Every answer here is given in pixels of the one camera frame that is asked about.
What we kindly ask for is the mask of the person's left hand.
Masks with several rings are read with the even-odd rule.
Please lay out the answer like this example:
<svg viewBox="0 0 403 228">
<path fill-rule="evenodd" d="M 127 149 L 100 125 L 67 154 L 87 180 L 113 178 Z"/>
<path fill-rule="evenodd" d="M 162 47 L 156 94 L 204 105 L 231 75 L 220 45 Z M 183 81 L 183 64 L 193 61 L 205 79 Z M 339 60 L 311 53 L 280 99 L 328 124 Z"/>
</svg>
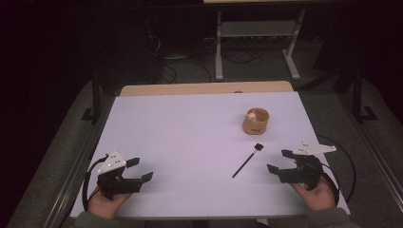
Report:
<svg viewBox="0 0 403 228">
<path fill-rule="evenodd" d="M 103 219 L 114 219 L 122 205 L 131 197 L 131 194 L 115 195 L 113 199 L 107 199 L 103 191 L 97 187 L 88 200 L 87 211 Z"/>
</svg>

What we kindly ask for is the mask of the black metal stand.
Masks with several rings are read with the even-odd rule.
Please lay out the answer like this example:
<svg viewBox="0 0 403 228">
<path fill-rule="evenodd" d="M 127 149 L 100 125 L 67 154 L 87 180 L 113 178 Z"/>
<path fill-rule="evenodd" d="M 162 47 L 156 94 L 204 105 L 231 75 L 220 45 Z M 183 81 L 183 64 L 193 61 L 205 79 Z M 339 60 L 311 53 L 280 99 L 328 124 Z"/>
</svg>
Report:
<svg viewBox="0 0 403 228">
<path fill-rule="evenodd" d="M 358 67 L 353 79 L 353 114 L 360 124 L 364 121 L 373 121 L 377 119 L 373 110 L 369 106 L 362 105 L 362 87 L 362 72 Z"/>
<path fill-rule="evenodd" d="M 91 121 L 92 124 L 96 124 L 101 113 L 101 89 L 100 89 L 99 74 L 97 71 L 95 71 L 92 76 L 91 91 L 92 91 L 92 107 L 86 109 L 84 115 L 82 116 L 82 120 Z"/>
</svg>

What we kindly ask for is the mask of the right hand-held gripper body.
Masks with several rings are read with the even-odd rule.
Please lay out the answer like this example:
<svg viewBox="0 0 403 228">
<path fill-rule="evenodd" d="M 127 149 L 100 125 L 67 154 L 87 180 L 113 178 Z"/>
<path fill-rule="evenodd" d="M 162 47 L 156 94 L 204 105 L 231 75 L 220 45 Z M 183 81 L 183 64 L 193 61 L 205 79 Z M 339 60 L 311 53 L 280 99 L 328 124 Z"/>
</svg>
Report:
<svg viewBox="0 0 403 228">
<path fill-rule="evenodd" d="M 297 158 L 294 160 L 296 168 L 279 169 L 278 177 L 282 183 L 305 183 L 308 189 L 317 187 L 319 179 L 323 177 L 336 190 L 333 180 L 323 171 L 323 163 L 317 158 L 318 154 L 335 152 L 334 145 L 325 145 L 318 142 L 301 142 L 300 146 L 292 151 Z"/>
</svg>

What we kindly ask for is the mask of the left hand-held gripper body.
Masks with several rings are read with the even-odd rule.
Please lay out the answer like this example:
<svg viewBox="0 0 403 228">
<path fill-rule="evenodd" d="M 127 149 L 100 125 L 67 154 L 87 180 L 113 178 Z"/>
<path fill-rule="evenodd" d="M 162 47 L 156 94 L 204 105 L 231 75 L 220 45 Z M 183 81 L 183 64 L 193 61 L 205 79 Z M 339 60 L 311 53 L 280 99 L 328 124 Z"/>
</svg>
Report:
<svg viewBox="0 0 403 228">
<path fill-rule="evenodd" d="M 127 160 L 118 150 L 106 156 L 106 160 L 97 170 L 97 184 L 104 196 L 112 200 L 115 195 L 138 193 L 142 186 L 141 179 L 126 179 L 123 173 L 126 170 Z"/>
</svg>

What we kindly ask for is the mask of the brown wooden cup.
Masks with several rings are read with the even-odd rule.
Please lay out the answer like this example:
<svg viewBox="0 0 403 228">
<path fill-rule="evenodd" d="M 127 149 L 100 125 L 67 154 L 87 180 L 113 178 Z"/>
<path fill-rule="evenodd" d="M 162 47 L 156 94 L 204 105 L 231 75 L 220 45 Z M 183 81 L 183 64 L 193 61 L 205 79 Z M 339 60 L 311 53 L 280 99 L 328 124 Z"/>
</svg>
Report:
<svg viewBox="0 0 403 228">
<path fill-rule="evenodd" d="M 262 135 L 266 131 L 270 115 L 263 108 L 251 108 L 247 113 L 252 111 L 256 112 L 257 120 L 255 122 L 250 122 L 245 118 L 242 123 L 243 131 L 248 135 Z"/>
</svg>

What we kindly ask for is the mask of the person's right hand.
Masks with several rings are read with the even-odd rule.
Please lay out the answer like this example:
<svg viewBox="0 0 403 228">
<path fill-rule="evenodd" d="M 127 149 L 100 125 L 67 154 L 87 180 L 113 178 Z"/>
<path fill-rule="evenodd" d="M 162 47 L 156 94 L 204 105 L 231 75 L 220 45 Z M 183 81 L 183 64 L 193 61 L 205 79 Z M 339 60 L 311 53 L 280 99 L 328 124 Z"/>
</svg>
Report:
<svg viewBox="0 0 403 228">
<path fill-rule="evenodd" d="M 313 190 L 306 190 L 305 187 L 299 183 L 291 183 L 290 186 L 296 191 L 311 211 L 336 207 L 332 188 L 323 177 L 319 179 L 317 187 Z"/>
</svg>

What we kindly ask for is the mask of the black stick tool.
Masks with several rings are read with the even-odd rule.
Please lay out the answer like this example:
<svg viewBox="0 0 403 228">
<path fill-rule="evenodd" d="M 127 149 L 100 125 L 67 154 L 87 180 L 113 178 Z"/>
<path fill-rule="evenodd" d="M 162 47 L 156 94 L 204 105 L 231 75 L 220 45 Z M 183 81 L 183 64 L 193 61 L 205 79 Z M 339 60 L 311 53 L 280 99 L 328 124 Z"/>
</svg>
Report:
<svg viewBox="0 0 403 228">
<path fill-rule="evenodd" d="M 261 151 L 264 148 L 264 145 L 261 143 L 257 143 L 254 146 L 254 151 L 249 155 L 249 157 L 242 163 L 242 165 L 237 169 L 237 171 L 232 175 L 232 178 L 235 178 L 238 173 L 244 168 L 244 166 L 255 156 L 255 154 Z"/>
</svg>

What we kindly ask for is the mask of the white metal stand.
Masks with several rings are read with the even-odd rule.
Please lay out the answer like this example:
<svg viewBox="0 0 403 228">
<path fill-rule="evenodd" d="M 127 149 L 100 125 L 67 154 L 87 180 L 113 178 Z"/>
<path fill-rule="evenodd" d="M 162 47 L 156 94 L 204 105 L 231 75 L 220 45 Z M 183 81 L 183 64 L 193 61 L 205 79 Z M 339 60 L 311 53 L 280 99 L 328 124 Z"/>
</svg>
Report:
<svg viewBox="0 0 403 228">
<path fill-rule="evenodd" d="M 277 21 L 235 21 L 228 22 L 221 19 L 221 12 L 217 13 L 215 77 L 218 82 L 223 81 L 223 67 L 221 56 L 222 38 L 239 37 L 290 37 L 288 48 L 282 51 L 293 80 L 298 81 L 300 75 L 293 60 L 293 51 L 302 26 L 306 9 L 301 9 L 295 20 Z"/>
</svg>

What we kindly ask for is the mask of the wooden table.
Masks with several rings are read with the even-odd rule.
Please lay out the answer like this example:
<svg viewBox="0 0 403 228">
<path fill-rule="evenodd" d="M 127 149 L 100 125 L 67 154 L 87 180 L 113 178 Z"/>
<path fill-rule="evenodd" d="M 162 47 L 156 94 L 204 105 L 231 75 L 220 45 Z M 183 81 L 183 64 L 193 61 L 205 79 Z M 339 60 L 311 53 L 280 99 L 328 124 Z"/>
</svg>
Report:
<svg viewBox="0 0 403 228">
<path fill-rule="evenodd" d="M 287 81 L 268 82 L 231 82 L 197 83 L 172 85 L 126 85 L 121 96 L 154 96 L 186 94 L 292 92 L 294 89 Z"/>
</svg>

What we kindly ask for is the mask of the grey metal rail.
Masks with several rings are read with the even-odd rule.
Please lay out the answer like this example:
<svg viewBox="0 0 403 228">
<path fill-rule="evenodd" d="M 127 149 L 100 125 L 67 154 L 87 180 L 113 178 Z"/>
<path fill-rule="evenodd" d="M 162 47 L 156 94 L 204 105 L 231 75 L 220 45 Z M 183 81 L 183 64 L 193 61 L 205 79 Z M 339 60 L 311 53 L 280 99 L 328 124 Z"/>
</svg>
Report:
<svg viewBox="0 0 403 228">
<path fill-rule="evenodd" d="M 383 104 L 366 104 L 355 113 L 355 103 L 349 95 L 338 94 L 337 97 L 403 213 L 403 127 Z"/>
<path fill-rule="evenodd" d="M 112 96 L 102 96 L 95 119 L 92 96 L 74 101 L 50 150 L 48 171 L 58 187 L 43 228 L 60 228 L 69 217 L 114 100 Z"/>
</svg>

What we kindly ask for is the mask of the white table board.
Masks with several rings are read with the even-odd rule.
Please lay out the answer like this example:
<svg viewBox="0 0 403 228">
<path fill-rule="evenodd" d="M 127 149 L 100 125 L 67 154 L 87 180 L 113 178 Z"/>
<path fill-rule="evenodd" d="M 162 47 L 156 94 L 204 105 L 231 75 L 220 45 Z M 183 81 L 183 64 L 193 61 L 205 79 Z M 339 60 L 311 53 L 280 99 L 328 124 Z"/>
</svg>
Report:
<svg viewBox="0 0 403 228">
<path fill-rule="evenodd" d="M 270 119 L 262 135 L 242 123 L 251 108 Z M 125 219 L 236 219 L 299 216 L 307 208 L 267 165 L 294 167 L 282 149 L 317 139 L 296 92 L 119 97 L 93 157 L 114 150 L 140 163 L 127 179 L 153 172 L 119 210 Z M 232 175 L 254 151 L 264 148 Z"/>
</svg>

